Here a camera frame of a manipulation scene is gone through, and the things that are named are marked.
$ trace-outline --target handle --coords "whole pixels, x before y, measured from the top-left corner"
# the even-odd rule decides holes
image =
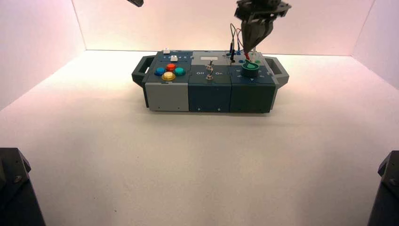
[[[140,62],[138,63],[138,65],[136,66],[135,70],[132,73],[132,78],[133,81],[141,86],[143,88],[143,79],[145,74],[145,71],[147,70],[147,68],[149,68],[151,66],[151,63],[153,62],[155,56],[144,56],[143,58],[141,58]]]
[[[264,59],[266,60],[266,63],[273,72],[274,77],[279,82],[277,88],[279,89],[285,84],[287,84],[289,79],[289,74],[284,69],[283,65],[281,65],[280,61],[276,57],[269,57],[269,56],[264,56]]]

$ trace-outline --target white backdrop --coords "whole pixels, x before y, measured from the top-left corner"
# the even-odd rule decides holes
[[[376,0],[353,56],[399,89],[399,1]]]
[[[85,50],[71,0],[1,0],[0,31],[0,110]]]
[[[73,0],[87,49],[228,49],[236,0]],[[264,53],[350,55],[373,0],[287,0]]]

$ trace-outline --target green button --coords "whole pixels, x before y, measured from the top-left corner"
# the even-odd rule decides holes
[[[178,67],[178,68],[175,69],[175,75],[176,75],[176,76],[182,76],[182,75],[184,75],[185,73],[186,73],[186,71],[184,71],[184,69],[181,68],[181,67]]]

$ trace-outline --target yellow button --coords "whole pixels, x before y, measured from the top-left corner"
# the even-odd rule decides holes
[[[176,75],[173,74],[172,72],[165,72],[165,73],[162,75],[162,79],[163,79],[164,81],[172,81],[172,80],[175,79],[175,78],[176,78]]]

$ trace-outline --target green knob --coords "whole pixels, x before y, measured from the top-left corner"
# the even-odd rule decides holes
[[[245,63],[242,65],[241,75],[248,78],[255,78],[258,76],[258,71],[259,65],[245,60]]]

